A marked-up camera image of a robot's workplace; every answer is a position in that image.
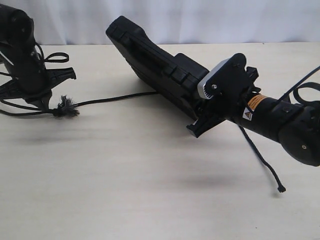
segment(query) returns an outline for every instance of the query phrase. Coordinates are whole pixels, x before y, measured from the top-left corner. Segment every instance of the black strap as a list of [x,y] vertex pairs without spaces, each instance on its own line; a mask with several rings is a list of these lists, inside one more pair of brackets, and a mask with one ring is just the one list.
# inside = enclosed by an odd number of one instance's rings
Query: black strap
[[300,94],[299,89],[314,89],[320,92],[320,84],[316,82],[306,82],[304,84],[301,84],[298,86],[295,90],[293,90],[293,96],[295,100],[297,100],[298,103],[304,105],[304,106],[319,106],[320,101],[306,101],[304,100]]
[[[51,59],[55,57],[63,57],[62,59]],[[49,56],[46,57],[44,60],[46,63],[66,63],[69,62],[69,55],[66,54],[65,52],[55,52],[50,54]]]

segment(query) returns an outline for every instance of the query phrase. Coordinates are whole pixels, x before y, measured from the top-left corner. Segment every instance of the white sticker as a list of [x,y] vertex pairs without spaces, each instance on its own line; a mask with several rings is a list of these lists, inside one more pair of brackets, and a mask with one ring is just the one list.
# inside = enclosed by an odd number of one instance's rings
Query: white sticker
[[243,117],[244,119],[247,119],[247,120],[251,121],[251,119],[252,119],[252,113],[249,111],[248,108],[245,108],[245,109],[244,109],[242,117]]

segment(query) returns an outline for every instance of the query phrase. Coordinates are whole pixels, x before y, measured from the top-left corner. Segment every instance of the black device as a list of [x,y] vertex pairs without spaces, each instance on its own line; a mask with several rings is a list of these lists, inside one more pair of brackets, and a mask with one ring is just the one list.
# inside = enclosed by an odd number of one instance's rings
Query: black device
[[280,143],[303,164],[320,165],[320,102],[304,101],[298,93],[320,90],[318,83],[295,88],[299,103],[292,104],[288,94],[274,99],[260,93],[254,85],[258,71],[246,67],[242,53],[209,71],[182,53],[164,51],[124,16],[105,33],[140,79],[194,120],[187,128],[195,137],[227,120]]
[[34,37],[33,19],[24,11],[3,4],[0,4],[0,59],[8,71],[1,74],[12,77],[0,86],[0,100],[24,99],[44,112],[49,110],[52,89],[67,79],[76,79],[72,67],[46,69],[45,63],[66,63],[69,56],[56,52],[45,58]]

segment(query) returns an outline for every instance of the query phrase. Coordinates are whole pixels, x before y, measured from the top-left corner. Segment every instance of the orange warning label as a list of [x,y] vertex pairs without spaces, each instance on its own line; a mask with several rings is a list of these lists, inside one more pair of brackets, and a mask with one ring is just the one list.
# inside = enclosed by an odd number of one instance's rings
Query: orange warning label
[[264,95],[256,95],[248,102],[248,106],[254,111],[257,106],[262,102],[262,100],[266,99],[267,96]]

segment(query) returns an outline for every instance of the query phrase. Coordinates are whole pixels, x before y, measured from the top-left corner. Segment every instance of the grey metal piece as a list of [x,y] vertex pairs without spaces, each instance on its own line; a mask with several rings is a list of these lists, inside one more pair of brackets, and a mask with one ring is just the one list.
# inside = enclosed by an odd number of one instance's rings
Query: grey metal piece
[[229,60],[230,58],[226,59],[226,60],[223,60],[221,62],[219,62],[219,64],[217,66],[215,66],[199,83],[198,83],[198,86],[197,86],[197,90],[198,90],[198,93],[199,93],[199,96],[202,98],[202,99],[211,99],[213,96],[208,94],[207,91],[206,91],[206,83],[208,80],[211,79],[211,77],[213,75],[215,75],[215,73]]

